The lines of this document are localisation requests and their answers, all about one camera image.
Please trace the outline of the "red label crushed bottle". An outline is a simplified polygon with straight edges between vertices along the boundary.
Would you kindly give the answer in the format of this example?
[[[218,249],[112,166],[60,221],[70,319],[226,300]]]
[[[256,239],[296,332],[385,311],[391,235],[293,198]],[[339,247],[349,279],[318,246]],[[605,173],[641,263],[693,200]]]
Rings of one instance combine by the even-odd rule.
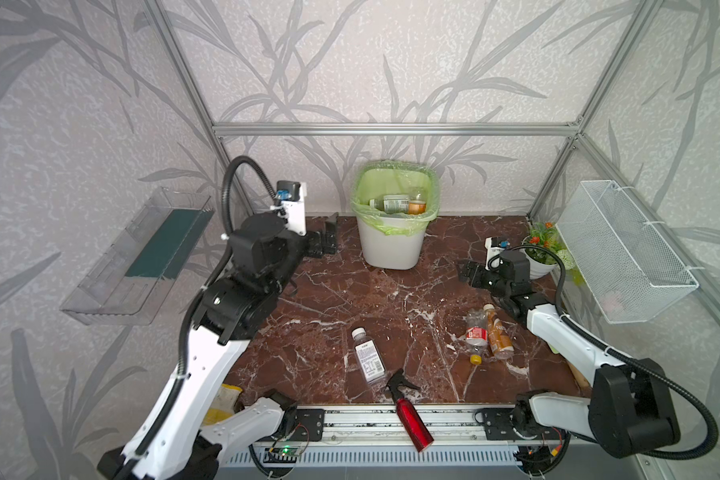
[[[470,363],[474,366],[482,364],[483,350],[488,346],[486,317],[482,310],[471,310],[465,317],[465,343],[469,347]]]

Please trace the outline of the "orange cap clear bottle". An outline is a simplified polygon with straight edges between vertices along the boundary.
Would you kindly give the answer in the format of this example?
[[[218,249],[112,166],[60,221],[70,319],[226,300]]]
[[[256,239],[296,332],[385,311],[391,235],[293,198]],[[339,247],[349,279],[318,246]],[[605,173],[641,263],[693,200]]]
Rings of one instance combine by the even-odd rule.
[[[406,213],[409,215],[420,215],[426,212],[427,203],[421,200],[410,199],[407,203]]]

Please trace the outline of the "white label bottle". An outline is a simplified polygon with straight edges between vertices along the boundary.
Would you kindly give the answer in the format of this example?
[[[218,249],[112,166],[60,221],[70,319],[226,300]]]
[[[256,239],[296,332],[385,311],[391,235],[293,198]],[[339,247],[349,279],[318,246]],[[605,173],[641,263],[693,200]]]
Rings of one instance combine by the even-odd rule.
[[[351,332],[355,354],[361,372],[368,383],[380,381],[386,377],[386,368],[374,340],[362,327]]]

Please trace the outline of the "clear square bottle white cap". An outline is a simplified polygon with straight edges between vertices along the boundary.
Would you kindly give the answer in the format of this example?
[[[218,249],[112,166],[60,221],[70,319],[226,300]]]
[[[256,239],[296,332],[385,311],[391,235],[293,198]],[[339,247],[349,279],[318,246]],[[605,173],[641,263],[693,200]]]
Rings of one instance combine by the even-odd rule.
[[[371,198],[369,206],[385,214],[407,214],[409,211],[410,197],[405,194],[389,194]]]

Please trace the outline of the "brown bottle near right arm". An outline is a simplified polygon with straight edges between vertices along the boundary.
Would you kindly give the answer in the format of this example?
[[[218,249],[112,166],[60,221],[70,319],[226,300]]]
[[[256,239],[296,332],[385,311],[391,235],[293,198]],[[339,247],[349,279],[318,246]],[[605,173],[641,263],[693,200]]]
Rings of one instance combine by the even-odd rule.
[[[483,306],[483,313],[486,319],[486,331],[492,355],[498,360],[510,360],[515,353],[514,346],[498,316],[495,306],[485,304]]]

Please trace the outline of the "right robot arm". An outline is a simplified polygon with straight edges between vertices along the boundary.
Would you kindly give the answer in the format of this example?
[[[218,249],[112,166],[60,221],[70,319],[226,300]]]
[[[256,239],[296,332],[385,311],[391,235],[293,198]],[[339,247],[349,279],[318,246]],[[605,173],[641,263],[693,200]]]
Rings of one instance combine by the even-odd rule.
[[[606,344],[564,311],[562,295],[554,300],[534,291],[525,247],[501,251],[484,264],[461,260],[460,281],[483,289],[519,325],[555,348],[584,376],[587,398],[536,390],[517,397],[515,429],[533,436],[557,428],[599,445],[614,458],[644,454],[664,460],[693,460],[718,444],[717,422],[702,401],[667,378],[653,360],[635,359]],[[673,404],[679,395],[702,417],[704,439],[686,450],[674,447],[681,429]]]

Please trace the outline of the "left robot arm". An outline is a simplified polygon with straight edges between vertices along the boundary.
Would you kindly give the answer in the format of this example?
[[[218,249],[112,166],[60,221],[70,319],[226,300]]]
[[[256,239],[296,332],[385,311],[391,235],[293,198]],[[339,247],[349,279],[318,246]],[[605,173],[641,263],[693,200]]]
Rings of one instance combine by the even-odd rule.
[[[242,165],[254,170],[272,204],[234,226],[229,196]],[[309,230],[305,198],[304,184],[271,183],[248,156],[227,166],[221,189],[222,259],[187,308],[170,380],[134,437],[102,456],[97,466],[102,478],[212,479],[235,453],[261,438],[287,434],[296,402],[277,391],[215,425],[203,420],[302,261],[338,249],[337,218],[331,216],[321,231]]]

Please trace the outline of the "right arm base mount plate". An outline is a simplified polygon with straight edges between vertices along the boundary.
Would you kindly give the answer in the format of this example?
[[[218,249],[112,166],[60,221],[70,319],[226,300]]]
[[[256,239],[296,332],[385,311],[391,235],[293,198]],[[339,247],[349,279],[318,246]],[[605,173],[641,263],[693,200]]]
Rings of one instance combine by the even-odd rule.
[[[480,408],[473,412],[473,420],[483,429],[488,441],[536,440],[536,435],[523,435],[515,429],[512,412],[512,407]]]

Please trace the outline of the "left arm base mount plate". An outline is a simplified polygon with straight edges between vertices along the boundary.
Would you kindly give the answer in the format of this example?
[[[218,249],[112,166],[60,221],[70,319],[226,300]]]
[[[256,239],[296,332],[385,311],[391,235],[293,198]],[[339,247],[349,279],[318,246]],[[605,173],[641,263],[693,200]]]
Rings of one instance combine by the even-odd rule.
[[[283,417],[282,439],[289,441],[321,441],[326,410],[322,408],[294,408]]]

